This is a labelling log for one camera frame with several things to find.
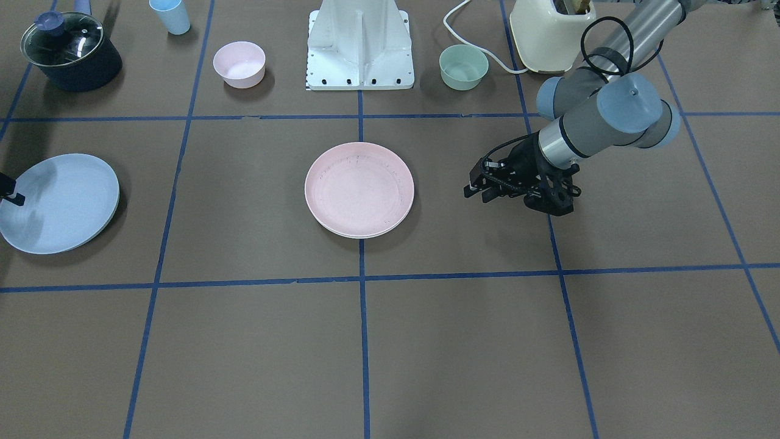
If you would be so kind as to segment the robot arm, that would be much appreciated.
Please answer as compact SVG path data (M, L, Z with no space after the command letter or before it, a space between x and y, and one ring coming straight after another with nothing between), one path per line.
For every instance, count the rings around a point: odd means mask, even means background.
M666 35L702 1L642 1L597 48L581 48L583 64L568 77L546 80L536 106L548 125L505 142L509 155L476 162L463 189L483 202L523 197L526 207L551 216L573 211L581 195L573 183L580 162L606 148L655 148L679 132L681 117L640 73Z

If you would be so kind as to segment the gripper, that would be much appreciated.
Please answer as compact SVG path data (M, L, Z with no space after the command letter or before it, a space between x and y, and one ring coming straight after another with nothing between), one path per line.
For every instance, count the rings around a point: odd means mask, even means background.
M463 187L464 197L480 194L482 203L488 203L495 199L495 189L501 196L515 197L526 194L545 179L572 179L579 166L561 170L550 165L541 155L538 136L533 133L516 137L485 153L470 172L470 183Z

